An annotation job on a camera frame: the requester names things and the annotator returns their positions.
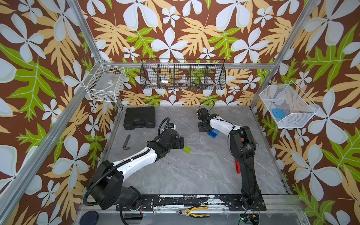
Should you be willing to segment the dark blue upturned lego brick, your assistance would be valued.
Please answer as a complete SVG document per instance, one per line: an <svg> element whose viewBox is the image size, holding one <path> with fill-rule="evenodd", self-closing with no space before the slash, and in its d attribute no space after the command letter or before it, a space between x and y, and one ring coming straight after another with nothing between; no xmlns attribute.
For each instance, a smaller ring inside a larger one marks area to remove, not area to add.
<svg viewBox="0 0 360 225"><path fill-rule="evenodd" d="M216 129L213 129L212 131L207 132L207 134L212 138L216 138L219 135L219 133L220 132Z"/></svg>

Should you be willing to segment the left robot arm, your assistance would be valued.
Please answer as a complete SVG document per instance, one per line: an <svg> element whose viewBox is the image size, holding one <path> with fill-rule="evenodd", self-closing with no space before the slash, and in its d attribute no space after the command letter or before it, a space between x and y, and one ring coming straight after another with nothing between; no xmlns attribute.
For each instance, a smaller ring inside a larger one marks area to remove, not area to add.
<svg viewBox="0 0 360 225"><path fill-rule="evenodd" d="M166 156L172 149L184 148L184 137L173 128L168 128L138 153L111 163L103 161L91 178L83 195L85 206L98 205L106 210L113 205L137 210L142 201L142 194L133 186L124 187L123 182L130 175L153 164Z"/></svg>

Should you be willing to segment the lime green lego brick front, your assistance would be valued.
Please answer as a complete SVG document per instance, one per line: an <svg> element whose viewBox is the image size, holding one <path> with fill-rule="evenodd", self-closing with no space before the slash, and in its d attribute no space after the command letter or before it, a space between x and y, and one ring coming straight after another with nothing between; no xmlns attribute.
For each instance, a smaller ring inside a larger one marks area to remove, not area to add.
<svg viewBox="0 0 360 225"><path fill-rule="evenodd" d="M191 153L191 149L189 148L189 147L187 147L187 146L185 146L184 148L183 148L183 150L186 152L186 153Z"/></svg>

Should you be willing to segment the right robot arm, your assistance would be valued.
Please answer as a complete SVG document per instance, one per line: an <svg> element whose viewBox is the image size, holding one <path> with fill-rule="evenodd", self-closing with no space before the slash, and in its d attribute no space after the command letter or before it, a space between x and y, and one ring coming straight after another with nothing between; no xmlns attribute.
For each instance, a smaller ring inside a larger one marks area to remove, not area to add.
<svg viewBox="0 0 360 225"><path fill-rule="evenodd" d="M254 167L257 146L250 128L234 125L215 113L210 114L208 109L204 107L198 109L196 113L199 119L198 128L200 132L210 132L215 129L227 136L229 152L240 166L242 206L246 210L257 208L263 199Z"/></svg>

